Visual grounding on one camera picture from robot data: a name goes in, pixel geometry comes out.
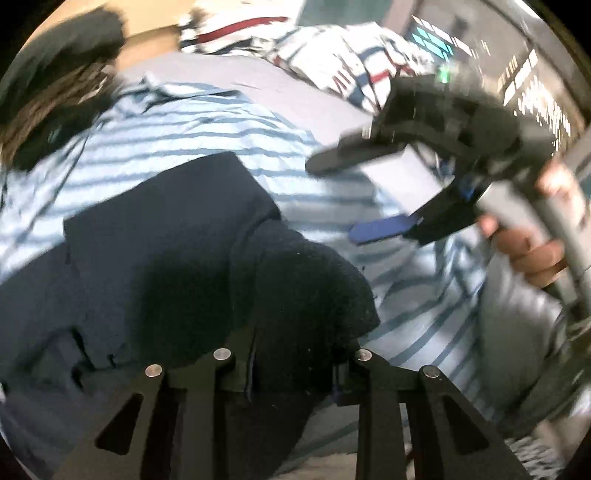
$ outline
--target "triangular cutout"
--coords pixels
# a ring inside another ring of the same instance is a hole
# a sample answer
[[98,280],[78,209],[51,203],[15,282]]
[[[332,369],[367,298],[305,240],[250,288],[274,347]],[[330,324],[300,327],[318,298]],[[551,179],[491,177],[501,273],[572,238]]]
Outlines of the triangular cutout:
[[127,455],[144,396],[134,394],[95,441],[97,448]]
[[468,455],[488,448],[489,442],[470,417],[454,399],[443,397],[443,406],[452,430],[453,443],[460,455]]

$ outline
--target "striped cloth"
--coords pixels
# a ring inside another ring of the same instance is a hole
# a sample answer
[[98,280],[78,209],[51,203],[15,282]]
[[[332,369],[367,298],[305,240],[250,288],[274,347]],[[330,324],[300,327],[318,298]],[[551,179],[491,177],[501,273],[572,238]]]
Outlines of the striped cloth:
[[[468,399],[490,413],[476,361],[476,303],[485,269],[460,235],[421,249],[400,239],[355,247],[347,240],[352,224],[400,209],[360,171],[310,178],[304,163],[318,144],[309,132],[236,91],[161,85],[147,77],[118,95],[90,130],[30,174],[7,175],[0,211],[0,283],[63,240],[64,218],[163,170],[231,150],[270,193],[291,228],[332,246],[363,272],[381,325],[362,343],[393,365],[438,365]],[[342,445],[355,434],[356,422],[354,411],[326,403],[311,419],[292,460]]]
[[[191,16],[184,16],[179,23],[180,50],[267,59],[372,115],[388,98],[391,76],[433,71],[429,52],[375,22],[288,30],[287,17],[234,20],[223,12],[195,25]],[[212,25],[217,27],[213,32]]]

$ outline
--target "silver bolt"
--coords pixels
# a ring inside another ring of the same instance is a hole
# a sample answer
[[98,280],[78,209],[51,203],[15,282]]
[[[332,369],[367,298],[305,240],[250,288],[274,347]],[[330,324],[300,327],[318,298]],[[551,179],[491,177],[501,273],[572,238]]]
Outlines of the silver bolt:
[[232,352],[227,348],[218,348],[214,353],[213,357],[216,360],[228,360],[232,356]]
[[423,367],[423,375],[425,375],[425,377],[437,378],[440,373],[441,372],[439,369],[433,365],[427,365],[426,367]]
[[146,367],[146,376],[154,378],[162,373],[162,367],[158,364],[150,365]]
[[355,352],[355,358],[360,362],[367,362],[368,360],[371,360],[371,352],[365,348],[362,348],[361,350],[357,350]]

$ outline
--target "dark navy cloth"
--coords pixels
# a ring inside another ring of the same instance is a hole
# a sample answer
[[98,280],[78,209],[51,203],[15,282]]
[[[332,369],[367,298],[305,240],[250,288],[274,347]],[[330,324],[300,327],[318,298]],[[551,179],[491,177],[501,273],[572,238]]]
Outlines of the dark navy cloth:
[[188,365],[258,329],[253,405],[227,408],[230,478],[267,478],[330,390],[330,351],[378,325],[355,267],[289,230],[231,153],[160,173],[64,223],[0,287],[0,420],[49,478],[147,365]]

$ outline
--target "metal screw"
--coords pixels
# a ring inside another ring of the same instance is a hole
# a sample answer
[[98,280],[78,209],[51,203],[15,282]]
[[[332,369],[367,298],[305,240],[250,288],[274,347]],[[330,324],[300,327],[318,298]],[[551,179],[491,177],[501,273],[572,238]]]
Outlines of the metal screw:
[[441,372],[439,369],[433,365],[427,365],[426,367],[423,367],[423,375],[425,375],[425,377],[437,378],[440,373]]
[[154,378],[162,373],[162,367],[158,364],[150,365],[146,368],[146,376]]
[[232,356],[232,352],[227,348],[218,348],[214,353],[213,357],[216,360],[228,360]]
[[371,352],[365,348],[362,348],[361,350],[357,350],[355,352],[355,358],[360,362],[367,362],[368,360],[371,360]]

